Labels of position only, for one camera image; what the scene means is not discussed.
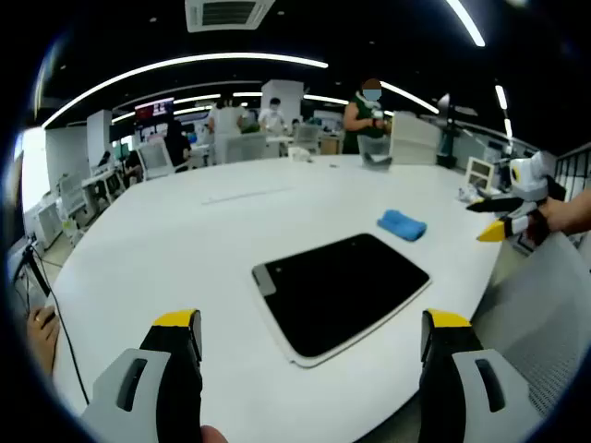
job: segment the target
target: curved ceiling light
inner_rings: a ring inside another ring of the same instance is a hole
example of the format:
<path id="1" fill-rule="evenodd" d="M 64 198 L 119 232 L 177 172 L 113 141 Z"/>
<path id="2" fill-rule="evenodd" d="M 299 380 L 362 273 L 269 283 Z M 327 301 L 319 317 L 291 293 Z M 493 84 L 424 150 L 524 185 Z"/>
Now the curved ceiling light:
<path id="1" fill-rule="evenodd" d="M 466 30 L 468 31 L 468 33 L 470 34 L 470 37 L 472 37 L 474 44 L 476 46 L 484 48 L 486 45 L 484 43 L 484 39 L 482 38 L 482 35 L 480 35 L 480 31 L 476 27 L 474 20 L 472 20 L 472 18 L 468 14 L 468 11 L 465 10 L 464 5 L 462 5 L 460 3 L 460 0 L 445 0 L 445 1 L 448 3 L 449 6 L 452 7 L 453 12 L 455 12 L 455 15 L 458 16 L 458 18 L 460 20 L 462 20 L 462 23 L 464 23 L 464 26 L 465 26 Z"/>
<path id="2" fill-rule="evenodd" d="M 201 100 L 219 99 L 220 97 L 222 97 L 222 94 L 199 95 L 198 97 L 189 97 L 187 99 L 175 100 L 173 103 L 179 104 L 186 102 L 199 102 Z"/>
<path id="3" fill-rule="evenodd" d="M 307 100 L 316 100 L 318 102 L 349 104 L 349 102 L 347 100 L 332 99 L 331 97 L 322 97 L 321 95 L 305 94 L 304 98 Z"/>
<path id="4" fill-rule="evenodd" d="M 406 92 L 405 90 L 401 90 L 400 88 L 396 88 L 395 86 L 391 85 L 390 83 L 386 83 L 385 81 L 381 81 L 381 86 L 386 90 L 391 90 L 392 92 L 397 93 L 398 95 L 402 95 L 408 100 L 415 102 L 416 104 L 420 104 L 426 109 L 429 109 L 434 114 L 439 114 L 440 110 L 437 109 L 435 106 L 428 104 L 424 100 L 419 99 L 416 95 L 411 94 L 410 92 Z"/>
<path id="5" fill-rule="evenodd" d="M 198 113 L 200 111 L 207 111 L 208 109 L 211 109 L 211 106 L 198 106 L 197 108 L 187 108 L 181 109 L 180 111 L 175 111 L 174 115 Z"/>
<path id="6" fill-rule="evenodd" d="M 505 90 L 501 85 L 495 86 L 495 90 L 497 91 L 497 98 L 499 99 L 499 106 L 503 111 L 507 111 L 507 96 L 505 95 Z"/>
<path id="7" fill-rule="evenodd" d="M 262 97 L 262 92 L 235 92 L 233 97 Z"/>
<path id="8" fill-rule="evenodd" d="M 507 133 L 507 138 L 513 138 L 513 128 L 511 126 L 511 120 L 505 118 L 505 132 Z"/>
<path id="9" fill-rule="evenodd" d="M 113 120 L 111 120 L 111 125 L 113 123 L 120 122 L 121 120 L 125 120 L 126 118 L 132 117 L 135 114 L 136 114 L 136 112 L 134 111 L 133 113 L 129 113 L 129 114 L 121 115 L 120 117 L 116 117 Z"/>
<path id="10" fill-rule="evenodd" d="M 193 62 L 203 62 L 203 61 L 210 61 L 210 60 L 236 60 L 236 59 L 254 59 L 254 60 L 273 60 L 277 62 L 287 62 L 287 63 L 297 63 L 300 65 L 308 65 L 314 67 L 321 67 L 326 68 L 328 67 L 327 63 L 319 62 L 316 60 L 310 60 L 308 58 L 302 57 L 293 57 L 291 55 L 279 55 L 279 54 L 260 54 L 260 53 L 219 53 L 219 54 L 201 54 L 201 55 L 190 55 L 187 57 L 179 57 L 173 58 L 171 60 L 164 60 L 158 63 L 152 63 L 151 65 L 145 65 L 142 67 L 138 67 L 136 69 L 132 69 L 131 71 L 124 72 L 116 77 L 109 78 L 108 80 L 104 81 L 103 83 L 95 86 L 94 88 L 90 88 L 86 92 L 81 93 L 78 97 L 76 97 L 71 102 L 68 102 L 66 105 L 58 109 L 51 117 L 45 120 L 45 123 L 42 124 L 42 128 L 45 129 L 48 125 L 50 125 L 57 117 L 63 114 L 65 111 L 70 109 L 77 103 L 82 102 L 87 97 L 91 96 L 94 92 L 102 90 L 107 86 L 111 86 L 118 81 L 124 80 L 126 78 L 130 78 L 136 76 L 138 74 L 143 74 L 144 72 L 152 71 L 154 69 L 160 69 L 162 67 L 174 66 L 174 65 L 183 65 L 184 63 L 193 63 Z"/>

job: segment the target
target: person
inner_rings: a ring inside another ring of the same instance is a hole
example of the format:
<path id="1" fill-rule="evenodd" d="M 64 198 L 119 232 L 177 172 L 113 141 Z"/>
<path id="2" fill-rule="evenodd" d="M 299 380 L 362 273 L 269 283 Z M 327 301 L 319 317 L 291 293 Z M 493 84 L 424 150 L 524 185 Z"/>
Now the person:
<path id="1" fill-rule="evenodd" d="M 383 111 L 378 102 L 380 96 L 380 82 L 370 78 L 361 83 L 361 89 L 344 108 L 343 154 L 359 153 L 357 136 L 380 138 L 391 133 L 392 126 L 384 122 Z"/>
<path id="2" fill-rule="evenodd" d="M 141 182 L 143 170 L 141 169 L 141 162 L 136 150 L 129 152 L 129 156 L 124 165 L 123 183 L 126 187 L 130 187 L 135 183 Z"/>
<path id="3" fill-rule="evenodd" d="M 546 219 L 551 233 L 562 231 L 571 235 L 591 231 L 591 189 L 584 190 L 568 202 L 548 198 L 539 211 Z M 532 231 L 528 230 L 528 234 L 531 238 Z"/>
<path id="4" fill-rule="evenodd" d="M 107 164 L 110 160 L 111 160 L 111 151 L 106 150 L 104 152 L 103 156 L 101 157 L 101 159 L 99 160 L 99 164 L 97 164 L 96 167 L 100 168 L 101 166 L 104 166 L 105 164 Z"/>
<path id="5" fill-rule="evenodd" d="M 222 94 L 220 100 L 211 108 L 208 126 L 213 134 L 216 164 L 225 163 L 227 139 L 241 134 L 242 115 L 245 112 L 242 106 L 236 106 L 229 94 Z"/>
<path id="6" fill-rule="evenodd" d="M 265 132 L 270 132 L 275 135 L 281 135 L 285 130 L 285 117 L 279 109 L 281 100 L 273 97 L 269 102 L 269 108 L 265 108 L 260 112 L 259 125 L 260 129 Z"/>
<path id="7" fill-rule="evenodd" d="M 299 128 L 300 122 L 299 119 L 295 118 L 294 120 L 292 120 L 292 137 L 296 136 L 297 133 L 297 129 Z"/>
<path id="8" fill-rule="evenodd" d="M 48 377 L 54 370 L 58 334 L 59 318 L 55 315 L 53 306 L 38 307 L 30 311 L 27 319 L 27 338 L 35 360 Z"/>
<path id="9" fill-rule="evenodd" d="M 191 152 L 191 145 L 181 132 L 181 122 L 173 119 L 168 123 L 164 143 L 166 144 L 166 150 L 168 150 L 170 161 L 174 167 L 188 160 Z M 183 168 L 179 168 L 176 171 L 178 173 L 182 173 L 187 169 L 188 168 L 185 166 Z"/>

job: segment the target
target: air vent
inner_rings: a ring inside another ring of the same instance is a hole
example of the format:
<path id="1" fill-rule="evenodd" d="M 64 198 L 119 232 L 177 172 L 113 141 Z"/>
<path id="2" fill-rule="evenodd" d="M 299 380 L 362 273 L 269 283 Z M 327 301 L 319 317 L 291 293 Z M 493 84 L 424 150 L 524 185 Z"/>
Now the air vent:
<path id="1" fill-rule="evenodd" d="M 255 30 L 275 0 L 186 0 L 187 30 Z"/>
<path id="2" fill-rule="evenodd" d="M 203 26 L 246 25 L 257 2 L 220 2 L 203 4 Z"/>

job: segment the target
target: railing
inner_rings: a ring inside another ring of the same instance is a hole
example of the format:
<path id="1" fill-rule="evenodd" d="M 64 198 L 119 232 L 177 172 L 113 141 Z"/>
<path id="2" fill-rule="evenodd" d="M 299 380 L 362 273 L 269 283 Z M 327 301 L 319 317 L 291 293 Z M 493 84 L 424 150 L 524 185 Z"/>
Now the railing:
<path id="1" fill-rule="evenodd" d="M 575 198 L 583 189 L 591 187 L 590 152 L 591 142 L 567 152 L 556 160 L 554 180 L 566 189 L 566 201 Z"/>

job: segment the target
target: blue sponge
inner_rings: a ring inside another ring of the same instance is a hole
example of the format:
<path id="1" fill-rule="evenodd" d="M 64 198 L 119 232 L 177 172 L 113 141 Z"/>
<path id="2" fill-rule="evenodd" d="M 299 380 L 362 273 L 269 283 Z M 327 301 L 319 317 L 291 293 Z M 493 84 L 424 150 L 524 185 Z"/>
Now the blue sponge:
<path id="1" fill-rule="evenodd" d="M 378 226 L 409 242 L 418 240 L 427 230 L 426 223 L 406 217 L 398 210 L 384 212 L 383 217 L 378 220 Z"/>

